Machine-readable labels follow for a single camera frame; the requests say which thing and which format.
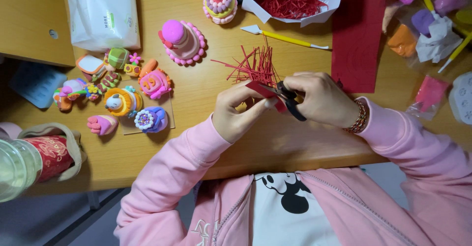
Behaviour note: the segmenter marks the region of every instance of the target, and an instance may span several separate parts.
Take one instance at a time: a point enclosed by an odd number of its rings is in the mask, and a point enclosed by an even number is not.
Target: black scissors handle
[[[293,91],[288,90],[284,86],[284,81],[280,81],[277,83],[277,89],[280,90],[280,92],[282,93],[282,95],[284,95],[284,97],[286,97],[285,105],[287,106],[288,111],[295,117],[295,119],[301,122],[306,121],[306,118],[296,108],[296,105],[299,104],[295,100],[295,98],[297,97],[297,94]]]

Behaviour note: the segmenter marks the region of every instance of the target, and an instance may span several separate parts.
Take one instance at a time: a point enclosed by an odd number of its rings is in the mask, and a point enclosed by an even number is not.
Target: person
[[[469,153],[364,97],[357,100],[368,117],[355,132],[407,175],[409,211],[360,168],[263,173],[203,181],[187,231],[175,210],[180,198],[274,105],[248,102],[260,96],[245,84],[221,92],[206,121],[169,140],[143,168],[121,201],[114,231],[121,245],[471,245]],[[284,85],[304,92],[297,109],[311,121],[353,131],[361,117],[362,107],[327,74],[296,73]],[[239,113],[242,101],[249,109]]]

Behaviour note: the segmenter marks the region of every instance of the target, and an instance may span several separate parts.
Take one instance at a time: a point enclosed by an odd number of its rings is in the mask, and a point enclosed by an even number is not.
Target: pink hoodie
[[[407,174],[410,211],[359,168],[297,171],[320,203],[342,245],[472,245],[472,164],[446,135],[426,131],[413,117],[370,108],[360,133],[372,149]],[[230,146],[211,118],[170,140],[144,167],[121,201],[115,236],[120,245],[251,245],[249,201],[253,175],[205,181],[190,231],[175,210]]]

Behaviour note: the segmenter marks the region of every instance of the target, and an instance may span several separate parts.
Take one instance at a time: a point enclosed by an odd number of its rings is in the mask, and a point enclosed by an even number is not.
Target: red bottle label
[[[67,170],[74,162],[67,151],[67,139],[62,135],[24,138],[22,140],[32,144],[38,149],[43,160],[43,170],[38,182],[44,182],[59,173]]]

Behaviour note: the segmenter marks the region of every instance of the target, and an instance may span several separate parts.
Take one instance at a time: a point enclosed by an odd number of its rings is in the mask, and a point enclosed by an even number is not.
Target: hoodie zipper
[[[252,180],[254,178],[252,177],[251,178],[251,181],[249,182],[249,184],[247,185],[247,187],[244,189],[243,191],[243,194],[241,195],[241,197],[239,197],[238,201],[231,207],[231,209],[229,209],[229,212],[226,214],[226,216],[220,221],[220,224],[219,226],[217,227],[216,229],[216,233],[213,235],[213,242],[211,243],[212,245],[216,245],[216,239],[218,237],[218,233],[220,233],[220,230],[221,228],[223,227],[223,225],[225,224],[225,222],[228,220],[229,216],[231,216],[231,214],[234,212],[234,210],[236,209],[236,207],[238,207],[238,205],[241,203],[241,201],[243,201],[243,198],[246,196],[247,192],[249,191],[249,188],[251,187],[251,184],[252,184]]]
[[[377,222],[379,222],[380,224],[382,224],[383,226],[385,226],[388,230],[392,231],[392,233],[397,237],[399,238],[402,242],[404,242],[406,245],[409,245],[409,246],[416,246],[415,243],[413,243],[408,237],[406,237],[401,231],[399,231],[397,228],[395,228],[392,224],[390,224],[386,219],[384,219],[383,217],[381,217],[378,213],[376,213],[374,210],[372,210],[369,206],[367,206],[363,201],[359,201],[358,199],[352,197],[351,195],[348,195],[347,193],[345,193],[344,191],[341,191],[339,188],[335,187],[334,185],[331,185],[329,184],[328,182],[316,177],[316,176],[313,176],[309,173],[306,173],[306,172],[303,172],[303,171],[296,171],[296,173],[300,173],[302,175],[306,175],[306,176],[309,176],[309,177],[312,177],[314,178],[316,181],[320,182],[321,184],[331,188],[331,189],[334,189],[336,192],[338,192],[339,194],[343,195],[344,197],[346,197],[348,200],[351,200],[353,201],[357,206],[359,206],[360,208],[362,208],[364,211],[368,212],[370,215],[372,215],[374,217],[374,219],[377,220]]]

